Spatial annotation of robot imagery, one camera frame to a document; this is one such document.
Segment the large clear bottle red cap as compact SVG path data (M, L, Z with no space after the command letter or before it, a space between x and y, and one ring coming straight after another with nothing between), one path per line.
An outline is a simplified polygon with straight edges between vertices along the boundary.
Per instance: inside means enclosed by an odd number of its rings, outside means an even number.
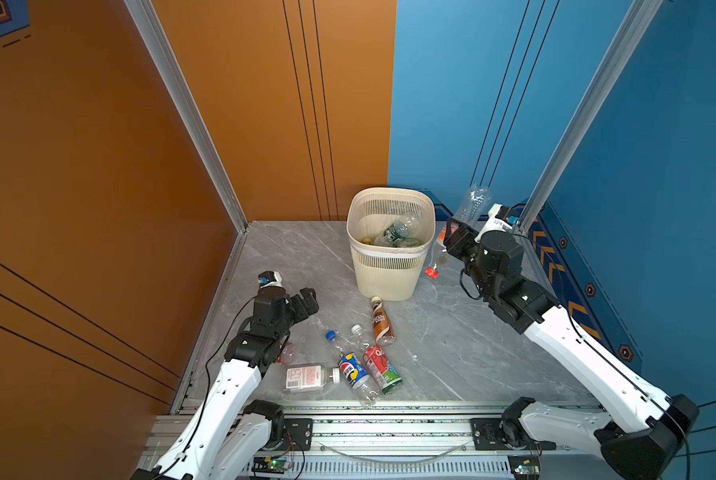
M488 188L472 185L466 191L464 199L453 218L474 227L485 209L492 204L491 200L492 193ZM444 245L446 232L447 227L444 226L431 247L430 262L425 274L432 280L439 276L440 270L449 258L447 247Z

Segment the orange juice bottle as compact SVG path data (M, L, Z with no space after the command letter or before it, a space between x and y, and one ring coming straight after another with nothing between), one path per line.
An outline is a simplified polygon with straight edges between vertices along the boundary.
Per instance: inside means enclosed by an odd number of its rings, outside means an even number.
M290 365L295 362L296 357L297 357L296 346L291 342L287 342L285 344L285 346L283 347L277 362L282 365Z

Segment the bottle pink label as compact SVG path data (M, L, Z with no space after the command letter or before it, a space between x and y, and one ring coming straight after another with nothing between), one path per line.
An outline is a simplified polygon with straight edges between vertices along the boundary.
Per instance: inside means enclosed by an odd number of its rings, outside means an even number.
M296 365L286 368L283 387L290 393L305 393L322 390L326 385L340 382L341 373L337 367Z

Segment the pepsi bottle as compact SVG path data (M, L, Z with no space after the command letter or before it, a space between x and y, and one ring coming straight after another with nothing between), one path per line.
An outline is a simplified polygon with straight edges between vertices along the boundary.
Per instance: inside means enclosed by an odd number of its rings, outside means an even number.
M374 405L379 398L379 392L358 355L357 346L334 330L328 330L325 338L337 358L343 379L357 400L364 406Z

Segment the brown coffee bottle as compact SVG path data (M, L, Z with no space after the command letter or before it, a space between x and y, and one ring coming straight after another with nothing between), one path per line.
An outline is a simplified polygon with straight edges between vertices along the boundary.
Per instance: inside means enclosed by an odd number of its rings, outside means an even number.
M373 334L375 343L379 346L391 345L395 342L396 336L392 322L386 313L383 300L379 296L371 298Z

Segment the red green label bottle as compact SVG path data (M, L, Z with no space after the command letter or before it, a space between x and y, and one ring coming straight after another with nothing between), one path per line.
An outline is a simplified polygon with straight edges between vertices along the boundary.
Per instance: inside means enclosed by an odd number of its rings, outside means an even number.
M374 342L370 332L356 324L351 327L352 340L359 350L363 364L383 394L387 395L403 383L401 375L390 362L383 348Z

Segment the clear bottle green label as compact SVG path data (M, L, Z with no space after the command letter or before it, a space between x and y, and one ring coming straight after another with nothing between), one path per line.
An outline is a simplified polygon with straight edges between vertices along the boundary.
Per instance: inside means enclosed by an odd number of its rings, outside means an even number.
M414 248L422 244L416 237L421 220L413 214L405 214L395 220L374 240L374 244L388 248Z

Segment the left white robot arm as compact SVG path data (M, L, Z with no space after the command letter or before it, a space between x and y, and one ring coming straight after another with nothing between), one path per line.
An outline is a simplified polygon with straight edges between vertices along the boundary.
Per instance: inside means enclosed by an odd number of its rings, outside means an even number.
M235 479L259 450L282 438L283 408L248 399L279 359L291 328L319 311L317 294L303 288L290 295L268 285L251 302L252 315L229 341L202 404L156 464L137 469L134 479Z

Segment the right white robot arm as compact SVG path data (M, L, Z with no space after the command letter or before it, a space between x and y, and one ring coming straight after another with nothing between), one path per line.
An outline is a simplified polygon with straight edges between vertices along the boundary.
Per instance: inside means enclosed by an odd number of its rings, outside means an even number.
M602 458L624 479L658 479L680 451L689 451L698 406L635 373L586 332L552 293L527 279L522 273L524 249L511 232L476 232L451 218L444 245L462 261L462 275L477 289L474 299L553 356L601 406L597 412L574 411L521 397L502 414L508 445L569 446Z

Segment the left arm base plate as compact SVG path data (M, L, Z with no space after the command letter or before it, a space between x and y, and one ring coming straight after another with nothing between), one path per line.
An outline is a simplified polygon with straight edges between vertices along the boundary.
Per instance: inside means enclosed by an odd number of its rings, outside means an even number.
M291 442L296 443L298 449L309 451L314 437L313 418L292 418L285 417L282 420L282 428L276 433L273 443L274 451L287 450Z

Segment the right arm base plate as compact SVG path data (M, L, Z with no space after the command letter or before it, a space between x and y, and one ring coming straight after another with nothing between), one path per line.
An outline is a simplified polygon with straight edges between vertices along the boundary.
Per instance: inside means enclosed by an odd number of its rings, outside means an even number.
M553 451L557 444L535 441L513 420L502 418L473 418L470 420L473 442L478 451L485 450L541 450Z

